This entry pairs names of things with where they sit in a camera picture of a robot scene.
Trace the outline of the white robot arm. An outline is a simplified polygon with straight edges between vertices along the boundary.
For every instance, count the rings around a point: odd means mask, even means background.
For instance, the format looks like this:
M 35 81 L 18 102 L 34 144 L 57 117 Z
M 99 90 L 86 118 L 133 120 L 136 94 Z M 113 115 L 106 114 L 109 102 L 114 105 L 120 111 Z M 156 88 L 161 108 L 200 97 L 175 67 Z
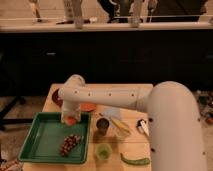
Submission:
M 152 171 L 207 171 L 199 108 L 186 86 L 165 81 L 149 88 L 96 88 L 73 75 L 58 95 L 68 116 L 78 115 L 82 102 L 147 113 Z

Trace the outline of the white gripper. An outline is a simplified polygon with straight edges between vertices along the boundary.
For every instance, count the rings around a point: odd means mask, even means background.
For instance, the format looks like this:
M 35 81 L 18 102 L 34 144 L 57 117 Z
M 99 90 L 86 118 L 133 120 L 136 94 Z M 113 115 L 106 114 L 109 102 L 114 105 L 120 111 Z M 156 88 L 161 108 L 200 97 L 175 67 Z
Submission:
M 75 118 L 77 122 L 81 120 L 81 110 L 79 103 L 71 103 L 64 101 L 61 107 L 61 122 L 65 123 L 68 117 Z

